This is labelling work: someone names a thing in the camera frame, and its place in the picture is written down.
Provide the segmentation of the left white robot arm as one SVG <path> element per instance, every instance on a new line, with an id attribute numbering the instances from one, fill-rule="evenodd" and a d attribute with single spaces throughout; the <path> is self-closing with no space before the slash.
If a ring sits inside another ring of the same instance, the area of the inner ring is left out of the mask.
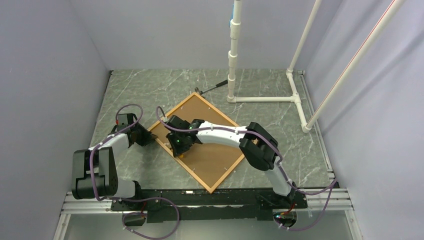
<path id="1" fill-rule="evenodd" d="M 134 113 L 116 116 L 116 125 L 99 146 L 77 150 L 72 156 L 72 187 L 75 199 L 94 199 L 97 189 L 99 199 L 121 198 L 131 210 L 139 209 L 144 203 L 140 184 L 136 180 L 118 177 L 116 158 L 137 144 L 147 146 L 157 136 L 139 124 Z"/>

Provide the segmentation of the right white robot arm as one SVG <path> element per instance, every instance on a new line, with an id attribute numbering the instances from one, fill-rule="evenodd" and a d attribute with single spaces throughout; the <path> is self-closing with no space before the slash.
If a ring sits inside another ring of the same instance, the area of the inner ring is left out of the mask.
<path id="1" fill-rule="evenodd" d="M 282 169 L 282 157 L 278 141 L 260 124 L 251 122 L 247 126 L 226 126 L 203 119 L 188 122 L 172 115 L 164 127 L 172 153 L 179 156 L 195 144 L 218 144 L 240 149 L 248 163 L 264 172 L 272 185 L 276 203 L 287 208 L 295 201 L 293 181 Z"/>

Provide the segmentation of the white diagonal pole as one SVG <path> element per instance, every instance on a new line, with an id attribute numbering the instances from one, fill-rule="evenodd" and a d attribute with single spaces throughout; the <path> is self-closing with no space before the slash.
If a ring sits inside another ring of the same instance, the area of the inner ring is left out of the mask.
<path id="1" fill-rule="evenodd" d="M 399 11 L 401 6 L 404 4 L 404 0 L 392 0 L 388 7 L 385 9 L 381 17 L 378 19 L 376 24 L 373 26 L 372 30 L 369 32 L 365 40 L 362 42 L 360 47 L 357 49 L 355 54 L 352 56 L 344 70 L 341 72 L 334 85 L 331 87 L 327 95 L 324 97 L 320 105 L 317 107 L 315 112 L 312 114 L 310 120 L 302 125 L 302 130 L 304 133 L 308 133 L 312 126 L 317 122 L 321 114 L 326 109 L 327 105 L 330 103 L 331 99 L 335 96 L 338 89 L 343 85 L 344 81 L 348 78 L 350 73 L 358 65 L 362 57 L 369 50 L 375 40 L 380 36 L 382 31 L 391 21 L 393 16 Z"/>

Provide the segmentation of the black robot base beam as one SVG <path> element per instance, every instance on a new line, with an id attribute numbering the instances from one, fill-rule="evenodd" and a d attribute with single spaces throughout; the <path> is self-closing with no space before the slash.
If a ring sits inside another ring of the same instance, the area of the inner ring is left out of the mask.
<path id="1" fill-rule="evenodd" d="M 138 212 L 145 219 L 130 216 L 125 221 L 137 226 L 165 221 L 254 219 L 272 221 L 281 212 L 304 210 L 306 196 L 294 193 L 290 202 L 272 188 L 222 188 L 213 193 L 202 189 L 146 189 L 141 193 L 146 202 L 113 200 L 113 212 Z"/>

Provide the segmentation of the orange picture frame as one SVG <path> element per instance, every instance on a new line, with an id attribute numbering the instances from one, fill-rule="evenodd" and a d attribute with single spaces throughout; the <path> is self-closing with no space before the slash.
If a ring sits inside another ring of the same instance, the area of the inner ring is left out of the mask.
<path id="1" fill-rule="evenodd" d="M 188 122 L 201 119 L 218 125 L 238 126 L 235 121 L 195 92 L 166 114 L 168 118 L 172 115 Z M 176 162 L 210 193 L 213 193 L 244 159 L 238 147 L 212 143 L 195 144 L 186 153 L 187 156 L 184 158 L 175 158 Z"/>

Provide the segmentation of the aluminium rail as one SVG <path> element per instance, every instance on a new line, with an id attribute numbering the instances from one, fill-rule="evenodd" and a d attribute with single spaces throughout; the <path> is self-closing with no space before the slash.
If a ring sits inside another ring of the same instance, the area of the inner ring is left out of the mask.
<path id="1" fill-rule="evenodd" d="M 66 194 L 62 214 L 112 214 L 143 211 L 148 212 L 172 208 L 180 211 L 252 208 L 254 211 L 352 211 L 350 195 L 345 188 L 326 190 L 314 194 L 314 189 L 305 189 L 306 195 L 296 193 L 292 204 L 276 203 L 269 188 L 222 189 L 213 194 L 205 190 L 147 190 L 146 203 L 124 203 L 122 200 L 75 199 Z"/>

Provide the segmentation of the black handled hammer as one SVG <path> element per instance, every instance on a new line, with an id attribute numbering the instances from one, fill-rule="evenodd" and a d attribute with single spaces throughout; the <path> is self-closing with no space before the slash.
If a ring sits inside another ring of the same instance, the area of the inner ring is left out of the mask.
<path id="1" fill-rule="evenodd" d="M 205 90 L 200 90 L 198 87 L 195 87 L 195 88 L 194 88 L 194 91 L 195 91 L 196 93 L 198 93 L 199 95 L 203 95 L 203 94 L 205 94 L 205 93 L 207 93 L 207 92 L 209 92 L 209 91 L 211 91 L 211 90 L 214 90 L 214 89 L 216 89 L 216 88 L 219 88 L 219 87 L 225 86 L 225 85 L 227 85 L 227 84 L 228 84 L 228 80 L 226 79 L 226 80 L 223 80 L 223 81 L 221 81 L 221 82 L 219 82 L 219 83 L 217 83 L 217 84 L 215 84 L 215 85 L 213 85 L 213 86 L 211 86 L 211 87 L 209 87 L 209 88 L 207 88 L 207 89 L 205 89 Z"/>

